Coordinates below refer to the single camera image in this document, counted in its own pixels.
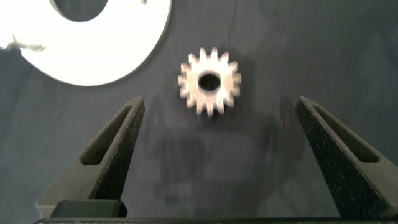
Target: gear tooth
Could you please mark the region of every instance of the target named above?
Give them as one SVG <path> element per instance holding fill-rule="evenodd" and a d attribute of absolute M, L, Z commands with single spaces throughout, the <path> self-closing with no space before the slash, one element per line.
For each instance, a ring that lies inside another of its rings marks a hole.
<path fill-rule="evenodd" d="M 203 105 L 197 104 L 197 114 L 201 114 L 202 111 L 203 111 Z"/>
<path fill-rule="evenodd" d="M 222 56 L 219 59 L 220 62 L 224 62 L 224 63 L 228 63 L 229 61 L 229 53 L 228 52 L 224 52 L 222 54 Z"/>
<path fill-rule="evenodd" d="M 191 66 L 186 63 L 181 64 L 181 73 L 187 73 L 191 71 Z"/>
<path fill-rule="evenodd" d="M 225 98 L 224 103 L 226 105 L 228 105 L 229 107 L 233 107 L 234 106 L 234 98 L 232 98 L 232 97 Z"/>
<path fill-rule="evenodd" d="M 199 59 L 201 61 L 205 61 L 205 60 L 207 60 L 207 58 L 208 57 L 207 57 L 206 50 L 203 47 L 201 47 L 200 50 L 199 50 Z"/>
<path fill-rule="evenodd" d="M 181 98 L 186 98 L 188 97 L 188 91 L 185 87 L 181 87 L 180 89 L 180 97 Z"/>
<path fill-rule="evenodd" d="M 240 96 L 240 95 L 241 95 L 241 89 L 240 89 L 240 87 L 235 86 L 235 87 L 233 88 L 233 90 L 231 90 L 231 94 L 232 94 L 233 96 Z"/>
<path fill-rule="evenodd" d="M 231 62 L 228 64 L 228 67 L 232 69 L 232 72 L 235 73 L 238 71 L 238 63 L 237 62 Z"/>
<path fill-rule="evenodd" d="M 194 56 L 194 54 L 190 53 L 188 55 L 188 61 L 189 64 L 191 65 L 191 64 L 196 64 L 198 62 L 198 59 L 196 58 L 196 56 Z"/>
<path fill-rule="evenodd" d="M 188 99 L 187 99 L 187 108 L 191 108 L 193 105 L 195 105 L 195 100 L 188 97 Z"/>
<path fill-rule="evenodd" d="M 213 47 L 213 49 L 211 50 L 210 58 L 215 61 L 218 60 L 218 52 L 216 47 Z"/>
<path fill-rule="evenodd" d="M 241 84 L 242 83 L 242 74 L 236 73 L 235 75 L 233 75 L 233 80 L 234 80 L 234 83 Z"/>
<path fill-rule="evenodd" d="M 209 117 L 211 117 L 211 116 L 213 115 L 214 105 L 212 105 L 211 103 L 210 103 L 210 104 L 207 104 L 207 105 L 206 105 L 206 110 L 207 110 L 207 115 L 208 115 Z"/>
<path fill-rule="evenodd" d="M 224 102 L 217 101 L 217 110 L 220 114 L 224 114 Z"/>
<path fill-rule="evenodd" d="M 185 77 L 183 75 L 179 75 L 178 76 L 178 85 L 179 86 L 184 86 L 185 85 L 185 81 L 186 81 L 186 79 L 185 79 Z"/>

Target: white ring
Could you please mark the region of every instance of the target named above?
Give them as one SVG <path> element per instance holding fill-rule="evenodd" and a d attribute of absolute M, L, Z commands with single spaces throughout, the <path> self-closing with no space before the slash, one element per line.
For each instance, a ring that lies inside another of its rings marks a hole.
<path fill-rule="evenodd" d="M 109 0 L 94 19 L 74 22 L 49 0 L 10 2 L 17 9 L 7 15 L 15 39 L 45 47 L 21 49 L 22 56 L 54 79 L 82 86 L 113 82 L 135 70 L 156 46 L 171 9 L 171 0 Z"/>

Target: dark gray cloth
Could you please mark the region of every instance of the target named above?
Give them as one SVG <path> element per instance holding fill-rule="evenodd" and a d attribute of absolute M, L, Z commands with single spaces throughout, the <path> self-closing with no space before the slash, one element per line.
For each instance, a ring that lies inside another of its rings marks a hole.
<path fill-rule="evenodd" d="M 318 101 L 398 163 L 397 12 L 395 0 L 174 1 L 148 60 L 96 87 L 1 52 L 0 223 L 38 219 L 35 199 L 138 96 L 129 217 L 338 216 L 295 102 Z M 235 107 L 213 119 L 178 95 L 180 64 L 200 47 L 228 51 L 242 73 Z"/>

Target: gear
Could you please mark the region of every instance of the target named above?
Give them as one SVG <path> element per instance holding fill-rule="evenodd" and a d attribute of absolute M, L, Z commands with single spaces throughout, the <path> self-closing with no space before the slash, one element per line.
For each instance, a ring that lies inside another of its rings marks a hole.
<path fill-rule="evenodd" d="M 211 54 L 207 55 L 204 48 L 200 49 L 199 59 L 189 54 L 189 65 L 181 64 L 181 75 L 178 76 L 178 85 L 181 98 L 187 99 L 187 107 L 197 105 L 197 114 L 204 108 L 211 117 L 216 108 L 220 114 L 224 113 L 224 104 L 234 106 L 234 96 L 240 95 L 242 76 L 238 71 L 237 62 L 228 62 L 229 54 L 225 52 L 218 58 L 217 48 L 213 47 Z M 204 90 L 199 80 L 210 74 L 220 80 L 220 85 L 211 91 Z"/>

